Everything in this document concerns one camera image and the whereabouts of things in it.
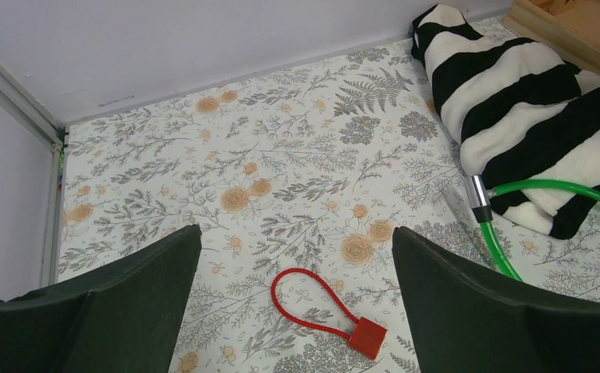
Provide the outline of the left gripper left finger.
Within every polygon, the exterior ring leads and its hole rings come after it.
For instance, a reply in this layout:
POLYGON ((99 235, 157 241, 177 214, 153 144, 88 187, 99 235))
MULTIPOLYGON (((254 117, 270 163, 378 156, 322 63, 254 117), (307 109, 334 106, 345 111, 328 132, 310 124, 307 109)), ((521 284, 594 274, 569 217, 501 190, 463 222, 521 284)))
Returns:
POLYGON ((201 256, 188 225, 72 279, 0 300, 0 372, 165 372, 201 256))

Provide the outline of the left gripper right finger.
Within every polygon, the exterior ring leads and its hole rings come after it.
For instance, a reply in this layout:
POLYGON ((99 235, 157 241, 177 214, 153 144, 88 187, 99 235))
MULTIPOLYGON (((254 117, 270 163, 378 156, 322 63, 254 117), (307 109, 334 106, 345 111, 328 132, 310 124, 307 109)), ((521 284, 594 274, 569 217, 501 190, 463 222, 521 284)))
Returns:
POLYGON ((600 303, 511 279, 406 227, 392 254, 422 372, 600 372, 600 303))

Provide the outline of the red cable lock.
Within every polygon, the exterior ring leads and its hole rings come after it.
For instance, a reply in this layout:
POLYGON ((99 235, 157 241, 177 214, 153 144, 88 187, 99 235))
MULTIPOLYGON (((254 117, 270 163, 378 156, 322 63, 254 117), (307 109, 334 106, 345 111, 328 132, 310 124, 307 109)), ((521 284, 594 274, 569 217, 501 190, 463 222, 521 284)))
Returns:
POLYGON ((358 353, 364 355, 370 360, 375 360, 378 357, 378 354, 385 341, 385 337, 388 330, 385 327, 380 326, 378 323, 371 321, 370 319, 356 316, 347 308, 345 303, 340 300, 337 293, 330 287, 330 285, 325 280, 323 280, 318 274, 312 272, 311 270, 295 267, 281 271, 273 279, 273 282, 270 287, 270 296, 276 310, 278 310, 279 313, 283 315, 283 317, 290 320, 291 322, 306 328, 315 329, 318 331, 323 331, 338 336, 346 340, 348 346, 352 350, 357 351, 358 353), (334 303, 337 305, 337 307, 341 310, 341 312, 354 324, 353 332, 347 333, 340 329, 324 326, 315 322, 309 322, 304 319, 300 319, 288 312, 281 304, 281 301, 278 299, 277 286, 280 284, 281 280, 284 277, 291 274, 303 274, 307 277, 312 278, 314 281, 320 284, 326 291, 326 293, 334 301, 334 303))

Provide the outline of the green cable lock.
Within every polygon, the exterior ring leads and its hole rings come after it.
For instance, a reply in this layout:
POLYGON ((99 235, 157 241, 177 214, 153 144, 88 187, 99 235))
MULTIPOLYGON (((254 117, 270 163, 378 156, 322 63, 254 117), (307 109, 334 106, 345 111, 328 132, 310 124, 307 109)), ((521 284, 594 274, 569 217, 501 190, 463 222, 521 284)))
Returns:
POLYGON ((575 193, 600 203, 600 191, 588 186, 582 186, 580 184, 562 180, 520 180, 496 186, 491 190, 488 190, 483 184, 482 177, 480 175, 475 175, 465 177, 465 188, 469 206, 471 207, 476 221, 480 225, 483 240, 487 244, 487 248, 493 257, 494 262, 497 264, 497 267, 502 274, 520 282, 523 280, 504 253, 494 230, 490 197, 498 197, 520 190, 550 189, 575 193))

